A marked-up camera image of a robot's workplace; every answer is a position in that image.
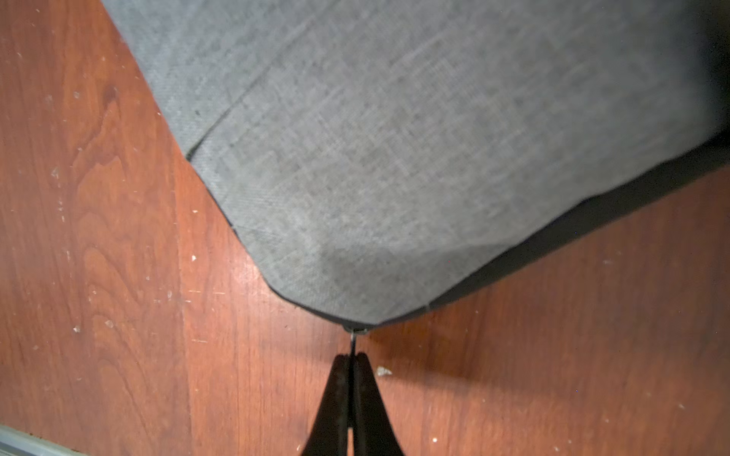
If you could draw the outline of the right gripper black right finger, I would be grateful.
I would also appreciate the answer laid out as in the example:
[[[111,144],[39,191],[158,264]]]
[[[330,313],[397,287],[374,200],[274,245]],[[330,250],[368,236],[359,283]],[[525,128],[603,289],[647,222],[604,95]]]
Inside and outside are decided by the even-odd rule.
[[[365,353],[354,355],[350,377],[350,422],[354,434],[354,454],[403,456],[376,376]]]

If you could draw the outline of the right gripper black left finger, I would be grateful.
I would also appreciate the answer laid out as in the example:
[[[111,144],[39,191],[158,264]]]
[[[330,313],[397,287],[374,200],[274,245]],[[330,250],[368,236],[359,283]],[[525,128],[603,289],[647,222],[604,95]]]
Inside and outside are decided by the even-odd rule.
[[[303,456],[348,454],[350,368],[349,355],[335,357]]]

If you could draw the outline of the grey laptop sleeve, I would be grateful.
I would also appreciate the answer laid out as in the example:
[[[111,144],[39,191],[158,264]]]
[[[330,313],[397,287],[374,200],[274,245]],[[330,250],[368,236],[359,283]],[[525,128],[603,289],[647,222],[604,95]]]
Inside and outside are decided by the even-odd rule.
[[[426,313],[729,160],[725,1],[108,1],[268,286]]]

